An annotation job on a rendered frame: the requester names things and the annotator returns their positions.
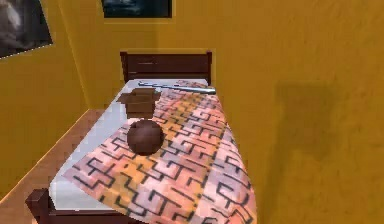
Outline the dark wooden bed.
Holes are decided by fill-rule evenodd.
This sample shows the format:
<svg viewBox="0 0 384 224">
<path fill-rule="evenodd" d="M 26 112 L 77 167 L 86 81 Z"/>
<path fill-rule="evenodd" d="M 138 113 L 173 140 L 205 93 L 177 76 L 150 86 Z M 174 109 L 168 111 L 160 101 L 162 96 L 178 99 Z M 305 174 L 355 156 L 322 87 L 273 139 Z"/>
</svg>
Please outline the dark wooden bed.
<svg viewBox="0 0 384 224">
<path fill-rule="evenodd" d="M 125 106 L 118 102 L 122 93 L 135 88 L 154 88 L 162 94 L 164 88 L 139 86 L 138 82 L 197 87 L 211 86 L 211 53 L 205 54 L 134 54 L 121 55 L 125 85 L 100 117 L 98 123 L 70 155 L 48 188 L 36 189 L 26 204 L 38 224 L 148 224 L 122 216 L 119 212 L 95 202 L 88 194 L 64 178 L 63 174 L 87 153 L 103 143 L 126 120 L 133 123 L 144 118 L 128 118 Z"/>
</svg>

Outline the orange patterned blanket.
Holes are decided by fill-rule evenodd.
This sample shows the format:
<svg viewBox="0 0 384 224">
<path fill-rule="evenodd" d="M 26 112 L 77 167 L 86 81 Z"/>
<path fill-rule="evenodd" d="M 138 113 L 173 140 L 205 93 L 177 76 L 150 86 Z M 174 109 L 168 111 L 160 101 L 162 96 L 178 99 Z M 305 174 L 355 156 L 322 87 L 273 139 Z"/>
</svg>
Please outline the orange patterned blanket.
<svg viewBox="0 0 384 224">
<path fill-rule="evenodd" d="M 122 216 L 148 224 L 257 224 L 252 185 L 215 95 L 165 90 L 153 120 L 165 139 L 153 155 L 128 147 L 126 120 L 63 176 Z"/>
</svg>

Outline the grey framed picture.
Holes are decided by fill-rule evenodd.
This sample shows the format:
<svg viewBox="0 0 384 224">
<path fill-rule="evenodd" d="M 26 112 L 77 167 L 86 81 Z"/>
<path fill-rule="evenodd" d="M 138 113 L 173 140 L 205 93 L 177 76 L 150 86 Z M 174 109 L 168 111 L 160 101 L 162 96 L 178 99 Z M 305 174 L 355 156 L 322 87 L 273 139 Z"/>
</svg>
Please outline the grey framed picture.
<svg viewBox="0 0 384 224">
<path fill-rule="evenodd" d="M 40 0 L 0 0 L 0 58 L 52 43 Z"/>
</svg>

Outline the dark framed picture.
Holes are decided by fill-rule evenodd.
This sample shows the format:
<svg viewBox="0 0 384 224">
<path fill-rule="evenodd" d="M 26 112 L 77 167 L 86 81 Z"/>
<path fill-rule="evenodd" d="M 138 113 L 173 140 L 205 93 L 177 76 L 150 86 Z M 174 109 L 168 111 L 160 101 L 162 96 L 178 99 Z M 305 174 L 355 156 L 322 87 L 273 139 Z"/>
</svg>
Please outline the dark framed picture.
<svg viewBox="0 0 384 224">
<path fill-rule="evenodd" d="M 105 18 L 171 18 L 172 0 L 101 0 Z"/>
</svg>

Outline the brown ball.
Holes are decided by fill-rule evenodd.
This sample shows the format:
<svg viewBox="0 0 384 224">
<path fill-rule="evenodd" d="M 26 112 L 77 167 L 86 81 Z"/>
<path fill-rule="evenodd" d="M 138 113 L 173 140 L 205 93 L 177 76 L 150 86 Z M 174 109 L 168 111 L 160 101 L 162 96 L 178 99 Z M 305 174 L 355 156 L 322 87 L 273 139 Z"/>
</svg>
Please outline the brown ball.
<svg viewBox="0 0 384 224">
<path fill-rule="evenodd" d="M 164 138 L 165 134 L 156 122 L 139 120 L 130 126 L 127 133 L 127 144 L 135 154 L 148 156 L 161 148 Z"/>
</svg>

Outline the silver baseball bat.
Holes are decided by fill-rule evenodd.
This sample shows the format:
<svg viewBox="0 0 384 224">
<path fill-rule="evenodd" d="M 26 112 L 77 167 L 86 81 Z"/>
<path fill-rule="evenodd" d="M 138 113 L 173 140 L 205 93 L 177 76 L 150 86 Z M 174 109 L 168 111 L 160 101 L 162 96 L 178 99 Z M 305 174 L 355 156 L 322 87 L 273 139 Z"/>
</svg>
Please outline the silver baseball bat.
<svg viewBox="0 0 384 224">
<path fill-rule="evenodd" d="M 147 82 L 141 82 L 141 81 L 138 82 L 138 85 L 139 86 L 150 86 L 150 87 L 155 87 L 155 88 L 180 90 L 180 91 L 193 92 L 193 93 L 209 94 L 209 95 L 216 94 L 216 89 L 215 88 L 201 88 L 201 87 L 187 87 L 187 86 L 164 85 L 164 84 L 147 83 Z"/>
</svg>

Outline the brown cardboard box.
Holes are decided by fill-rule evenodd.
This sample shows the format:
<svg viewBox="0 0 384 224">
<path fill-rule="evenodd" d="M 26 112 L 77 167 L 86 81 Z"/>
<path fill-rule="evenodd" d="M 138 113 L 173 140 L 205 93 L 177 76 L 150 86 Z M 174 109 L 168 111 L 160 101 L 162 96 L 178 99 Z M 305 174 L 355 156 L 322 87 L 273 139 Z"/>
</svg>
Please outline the brown cardboard box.
<svg viewBox="0 0 384 224">
<path fill-rule="evenodd" d="M 135 88 L 130 93 L 122 93 L 118 102 L 125 106 L 128 118 L 151 119 L 160 96 L 154 88 Z"/>
</svg>

